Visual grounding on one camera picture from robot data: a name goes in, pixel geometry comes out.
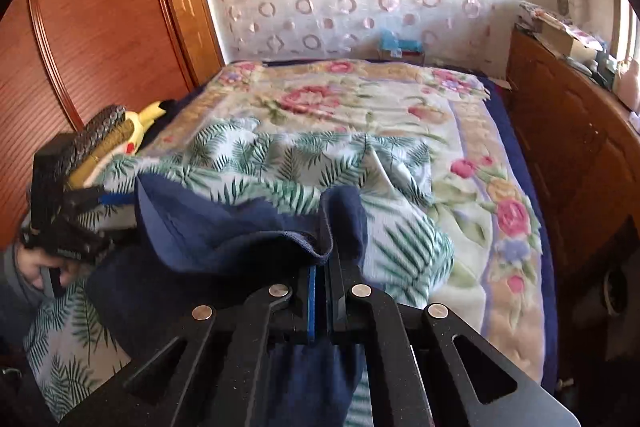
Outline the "person's left hand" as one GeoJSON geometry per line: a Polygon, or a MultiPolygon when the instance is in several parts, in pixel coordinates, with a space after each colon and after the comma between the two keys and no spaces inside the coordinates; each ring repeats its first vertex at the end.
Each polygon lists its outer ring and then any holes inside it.
{"type": "Polygon", "coordinates": [[[44,289],[43,269],[58,269],[58,280],[62,287],[73,283],[81,269],[81,264],[77,261],[51,256],[40,248],[28,249],[22,244],[17,246],[15,263],[18,272],[38,291],[44,289]]]}

